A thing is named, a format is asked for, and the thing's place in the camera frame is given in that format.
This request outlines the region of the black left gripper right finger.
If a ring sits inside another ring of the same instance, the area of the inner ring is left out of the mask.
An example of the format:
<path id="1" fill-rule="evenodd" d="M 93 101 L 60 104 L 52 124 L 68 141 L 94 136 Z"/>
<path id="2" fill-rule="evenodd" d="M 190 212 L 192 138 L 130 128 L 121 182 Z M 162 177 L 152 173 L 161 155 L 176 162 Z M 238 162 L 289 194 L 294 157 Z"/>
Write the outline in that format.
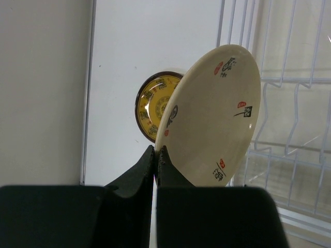
<path id="1" fill-rule="evenodd" d="M 158 158 L 158 247 L 289 247 L 272 197 L 262 188 L 195 187 Z"/>

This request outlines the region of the cream patterned plate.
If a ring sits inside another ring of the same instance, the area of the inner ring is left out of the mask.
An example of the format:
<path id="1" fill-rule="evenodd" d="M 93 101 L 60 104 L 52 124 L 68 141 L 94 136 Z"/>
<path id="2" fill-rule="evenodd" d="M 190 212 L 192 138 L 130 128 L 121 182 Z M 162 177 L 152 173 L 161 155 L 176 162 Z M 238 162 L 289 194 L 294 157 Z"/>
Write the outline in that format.
<path id="1" fill-rule="evenodd" d="M 252 54 L 236 44 L 202 56 L 172 93 L 155 151 L 196 187 L 223 187 L 236 173 L 257 124 L 261 78 Z"/>

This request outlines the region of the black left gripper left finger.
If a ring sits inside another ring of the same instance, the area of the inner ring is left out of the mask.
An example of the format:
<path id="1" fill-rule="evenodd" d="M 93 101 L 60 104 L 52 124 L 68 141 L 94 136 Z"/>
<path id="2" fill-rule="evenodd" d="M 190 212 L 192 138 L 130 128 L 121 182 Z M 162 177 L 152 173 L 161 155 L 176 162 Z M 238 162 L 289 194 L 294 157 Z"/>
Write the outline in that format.
<path id="1" fill-rule="evenodd" d="M 103 187 L 1 187 L 1 247 L 148 247 L 154 155 Z"/>

